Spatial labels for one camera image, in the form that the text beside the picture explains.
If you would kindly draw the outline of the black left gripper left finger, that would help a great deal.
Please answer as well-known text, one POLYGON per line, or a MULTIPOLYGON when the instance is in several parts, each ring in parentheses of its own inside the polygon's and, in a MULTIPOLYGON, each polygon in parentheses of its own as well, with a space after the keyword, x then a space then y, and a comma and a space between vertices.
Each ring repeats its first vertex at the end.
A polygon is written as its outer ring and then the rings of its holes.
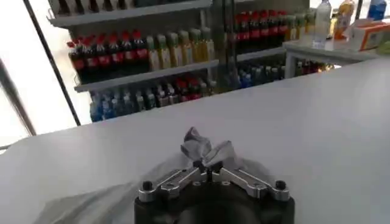
POLYGON ((156 180, 144 180, 138 190, 137 200, 153 203, 156 200, 200 201, 205 198, 208 169, 195 161, 192 167, 173 169, 156 180))

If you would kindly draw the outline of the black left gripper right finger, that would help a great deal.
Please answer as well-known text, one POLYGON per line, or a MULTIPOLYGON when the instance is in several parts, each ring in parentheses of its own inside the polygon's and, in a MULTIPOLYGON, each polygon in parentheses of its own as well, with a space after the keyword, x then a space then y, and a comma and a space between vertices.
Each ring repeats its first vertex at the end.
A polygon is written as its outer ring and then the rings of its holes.
POLYGON ((230 182, 243 189, 252 198, 263 199, 270 196, 276 201, 288 201, 290 191, 284 181, 274 184, 256 177, 234 161, 220 161, 208 167, 211 170, 212 180, 230 182))

